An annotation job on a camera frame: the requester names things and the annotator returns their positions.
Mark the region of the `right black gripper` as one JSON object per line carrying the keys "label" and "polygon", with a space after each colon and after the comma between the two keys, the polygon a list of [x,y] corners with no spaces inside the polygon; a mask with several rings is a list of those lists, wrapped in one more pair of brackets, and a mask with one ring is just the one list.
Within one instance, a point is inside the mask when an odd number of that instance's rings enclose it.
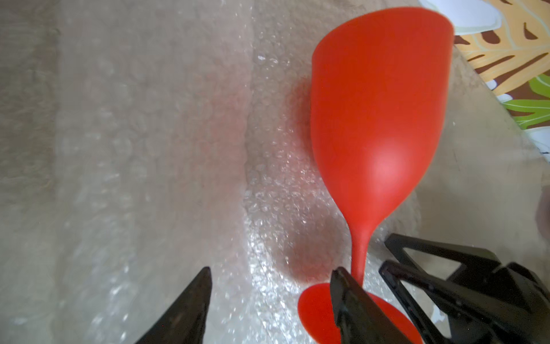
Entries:
{"label": "right black gripper", "polygon": [[[549,342],[549,290],[531,270],[515,262],[503,266],[494,253],[477,247],[401,234],[390,234],[384,244],[401,264],[387,261],[380,274],[425,343]],[[443,280],[421,272],[406,249],[461,266]],[[406,284],[422,290],[447,315],[449,338],[436,328]]]}

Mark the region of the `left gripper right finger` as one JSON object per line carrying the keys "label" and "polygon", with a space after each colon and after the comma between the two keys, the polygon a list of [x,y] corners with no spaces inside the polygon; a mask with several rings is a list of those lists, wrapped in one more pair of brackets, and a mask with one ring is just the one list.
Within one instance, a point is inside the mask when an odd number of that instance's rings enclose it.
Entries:
{"label": "left gripper right finger", "polygon": [[332,271],[329,292],[342,343],[411,343],[345,268]]}

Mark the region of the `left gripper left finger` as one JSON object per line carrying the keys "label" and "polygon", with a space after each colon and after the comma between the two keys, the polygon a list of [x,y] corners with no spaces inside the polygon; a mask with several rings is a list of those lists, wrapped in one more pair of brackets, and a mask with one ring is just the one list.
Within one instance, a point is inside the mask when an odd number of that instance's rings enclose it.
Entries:
{"label": "left gripper left finger", "polygon": [[137,344],[202,344],[213,280],[204,267]]}

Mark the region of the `bubble wrap of red glass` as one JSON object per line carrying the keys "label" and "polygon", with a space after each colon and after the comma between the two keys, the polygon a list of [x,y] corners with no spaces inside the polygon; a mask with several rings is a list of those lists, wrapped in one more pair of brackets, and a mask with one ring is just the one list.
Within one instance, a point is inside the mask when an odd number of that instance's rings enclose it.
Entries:
{"label": "bubble wrap of red glass", "polygon": [[310,343],[350,263],[311,57],[398,1],[3,1],[1,342],[134,343],[203,267],[206,343]]}

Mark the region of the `red wine glass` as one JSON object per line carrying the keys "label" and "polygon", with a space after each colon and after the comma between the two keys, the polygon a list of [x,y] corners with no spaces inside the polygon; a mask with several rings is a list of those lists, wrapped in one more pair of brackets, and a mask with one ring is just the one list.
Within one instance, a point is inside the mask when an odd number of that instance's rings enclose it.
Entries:
{"label": "red wine glass", "polygon": [[351,19],[312,55],[311,140],[323,182],[349,226],[362,282],[372,235],[418,185],[443,129],[454,31],[422,7]]}

